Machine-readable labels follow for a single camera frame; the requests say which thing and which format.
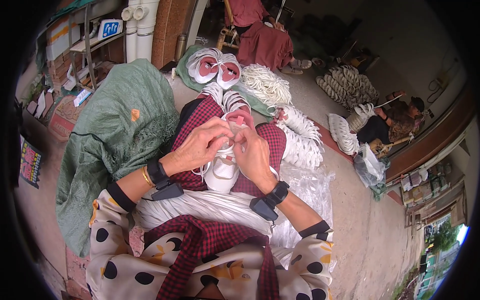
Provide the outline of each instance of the concrete floor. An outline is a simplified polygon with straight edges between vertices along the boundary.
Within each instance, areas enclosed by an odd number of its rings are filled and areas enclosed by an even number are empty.
[[[328,128],[328,113],[346,114],[344,108],[317,86],[312,70],[300,76],[280,76],[290,82],[294,105],[320,125]],[[179,111],[198,95],[179,77],[169,78],[169,81]],[[262,118],[254,114],[256,123],[263,121]],[[87,299],[89,295],[85,295],[82,287],[88,259],[77,258],[66,249],[54,210],[55,187],[65,143],[56,142],[35,119],[27,117],[25,123],[36,138],[32,142],[40,145],[38,148],[46,159],[39,176],[40,190],[20,180],[20,187],[16,190],[18,205],[28,220],[34,241],[53,269],[42,270],[57,273],[45,278],[60,275],[64,279],[63,286],[71,294],[76,291],[78,297]],[[330,287],[334,299],[389,299],[394,286],[420,258],[423,233],[411,235],[411,229],[404,228],[404,209],[389,196],[375,202],[351,161],[333,148],[325,147],[323,165],[327,172],[335,173],[335,180],[330,182],[335,230],[333,255],[337,260]],[[140,234],[135,232],[131,237]],[[58,289],[62,284],[51,286]]]

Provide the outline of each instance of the doormat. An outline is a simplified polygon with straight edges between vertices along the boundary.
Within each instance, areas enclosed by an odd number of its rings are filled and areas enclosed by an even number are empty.
[[[88,100],[90,100],[90,97],[82,102],[79,107],[75,107],[73,101],[76,96],[66,95],[60,100],[57,106],[55,106],[50,124],[48,125],[48,131],[53,134],[59,142],[68,141],[70,133],[72,133],[73,127],[77,123],[78,116],[84,109]]]

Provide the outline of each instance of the man weaving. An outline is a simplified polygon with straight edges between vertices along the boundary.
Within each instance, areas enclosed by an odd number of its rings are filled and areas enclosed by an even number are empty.
[[[398,91],[385,98],[390,101],[404,95],[405,91]],[[392,101],[390,106],[392,108],[387,111],[383,108],[375,109],[377,115],[370,117],[367,124],[357,133],[359,142],[371,143],[375,139],[380,139],[387,145],[403,139],[415,128],[415,118],[425,109],[423,100],[418,97],[412,97],[409,104],[397,99]]]

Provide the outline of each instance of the black cap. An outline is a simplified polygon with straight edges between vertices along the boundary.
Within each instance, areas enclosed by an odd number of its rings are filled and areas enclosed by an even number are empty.
[[[423,112],[425,109],[425,103],[423,103],[423,100],[419,97],[412,97],[412,102],[413,105],[419,110],[419,112]]]

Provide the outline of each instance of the black cuff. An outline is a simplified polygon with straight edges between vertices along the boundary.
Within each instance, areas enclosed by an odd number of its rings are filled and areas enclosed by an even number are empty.
[[[330,229],[330,226],[327,224],[327,222],[325,222],[325,220],[323,220],[322,222],[319,222],[315,225],[308,227],[307,229],[300,231],[299,234],[303,239],[315,233],[325,233],[329,229]]]
[[[137,206],[137,204],[133,203],[132,200],[125,195],[116,182],[107,186],[107,192],[112,196],[115,202],[127,212],[131,212]]]

